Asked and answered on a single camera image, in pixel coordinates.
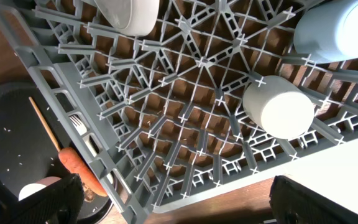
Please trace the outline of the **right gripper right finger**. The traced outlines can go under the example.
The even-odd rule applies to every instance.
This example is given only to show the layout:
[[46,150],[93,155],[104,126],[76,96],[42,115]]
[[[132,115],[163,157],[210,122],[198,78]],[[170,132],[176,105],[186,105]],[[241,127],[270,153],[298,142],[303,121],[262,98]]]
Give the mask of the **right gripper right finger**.
[[269,197],[277,223],[358,224],[358,214],[284,175],[274,178]]

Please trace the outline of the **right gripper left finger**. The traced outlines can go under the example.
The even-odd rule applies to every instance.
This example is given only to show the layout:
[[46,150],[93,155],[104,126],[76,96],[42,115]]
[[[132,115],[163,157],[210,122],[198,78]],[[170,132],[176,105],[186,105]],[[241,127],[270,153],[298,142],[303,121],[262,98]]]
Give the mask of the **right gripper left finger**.
[[0,223],[76,223],[84,197],[77,174],[71,174],[21,201],[1,185]]

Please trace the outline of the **pink bowl with food scraps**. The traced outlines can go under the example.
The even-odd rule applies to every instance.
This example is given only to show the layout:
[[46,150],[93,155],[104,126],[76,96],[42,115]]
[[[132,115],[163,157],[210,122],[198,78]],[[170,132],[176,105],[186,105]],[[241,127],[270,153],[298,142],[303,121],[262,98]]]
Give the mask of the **pink bowl with food scraps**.
[[52,185],[53,183],[59,181],[60,179],[61,179],[60,177],[51,176],[38,180],[35,183],[25,185],[23,188],[21,188],[19,192],[18,200],[21,201],[29,197],[30,195],[46,188],[47,186]]

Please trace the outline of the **orange carrot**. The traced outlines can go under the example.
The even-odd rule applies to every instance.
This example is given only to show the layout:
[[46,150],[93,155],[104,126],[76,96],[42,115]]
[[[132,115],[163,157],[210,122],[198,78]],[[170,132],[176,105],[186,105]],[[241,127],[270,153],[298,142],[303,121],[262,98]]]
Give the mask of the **orange carrot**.
[[72,174],[78,174],[81,181],[95,194],[101,197],[108,196],[99,180],[73,148],[65,147],[61,149],[58,153],[58,157],[65,168]]

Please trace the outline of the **white plastic fork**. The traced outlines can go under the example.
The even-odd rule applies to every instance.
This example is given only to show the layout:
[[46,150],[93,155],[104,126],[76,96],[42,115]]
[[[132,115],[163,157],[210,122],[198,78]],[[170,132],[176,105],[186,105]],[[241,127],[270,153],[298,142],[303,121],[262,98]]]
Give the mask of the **white plastic fork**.
[[91,135],[87,134],[88,129],[85,126],[84,122],[82,122],[82,120],[79,118],[79,116],[77,114],[69,115],[69,119],[70,119],[72,125],[75,127],[75,129],[79,133],[79,135],[83,137],[85,145],[88,148],[88,150],[90,151],[91,155],[93,157],[96,157],[98,155],[98,153],[91,142]]

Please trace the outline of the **wooden chopstick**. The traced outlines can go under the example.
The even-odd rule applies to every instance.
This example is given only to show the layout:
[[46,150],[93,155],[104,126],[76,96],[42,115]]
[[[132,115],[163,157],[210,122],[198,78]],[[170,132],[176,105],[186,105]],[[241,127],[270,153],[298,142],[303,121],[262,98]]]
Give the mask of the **wooden chopstick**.
[[42,112],[39,110],[37,104],[35,103],[35,101],[33,100],[33,98],[32,98],[31,96],[29,97],[29,101],[30,101],[30,103],[31,103],[31,105],[32,105],[32,107],[33,107],[33,109],[35,110],[35,112],[36,112],[36,114],[37,114],[37,116],[38,116],[40,122],[42,123],[42,126],[44,127],[44,130],[47,132],[47,134],[48,134],[50,140],[52,141],[52,143],[53,143],[55,149],[56,149],[58,152],[60,152],[60,151],[61,151],[60,145],[59,145],[59,143],[58,143],[58,141],[57,141],[57,139],[56,139],[56,137],[55,137],[53,131],[50,129],[50,127],[49,127],[47,121],[45,120],[45,118],[44,118]]

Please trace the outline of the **white paper cup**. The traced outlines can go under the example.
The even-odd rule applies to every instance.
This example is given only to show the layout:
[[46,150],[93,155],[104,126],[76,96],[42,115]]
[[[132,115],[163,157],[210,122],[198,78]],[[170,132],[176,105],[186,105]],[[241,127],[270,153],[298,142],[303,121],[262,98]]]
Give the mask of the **white paper cup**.
[[250,119],[269,135],[291,139],[305,133],[314,119],[314,104],[293,83],[280,76],[264,77],[245,90],[243,108]]

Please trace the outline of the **light blue cup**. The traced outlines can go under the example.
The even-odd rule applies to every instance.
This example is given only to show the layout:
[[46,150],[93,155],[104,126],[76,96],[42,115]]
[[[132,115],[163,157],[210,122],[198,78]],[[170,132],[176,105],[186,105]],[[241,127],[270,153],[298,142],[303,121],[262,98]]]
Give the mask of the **light blue cup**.
[[358,0],[331,1],[307,11],[296,25],[294,47],[316,63],[358,58]]

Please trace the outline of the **grey round plate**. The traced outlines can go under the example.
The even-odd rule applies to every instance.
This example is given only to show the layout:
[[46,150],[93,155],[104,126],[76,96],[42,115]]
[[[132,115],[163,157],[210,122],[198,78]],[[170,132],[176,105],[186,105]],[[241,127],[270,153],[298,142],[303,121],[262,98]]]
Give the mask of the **grey round plate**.
[[157,21],[159,0],[95,0],[105,19],[120,33],[146,36]]

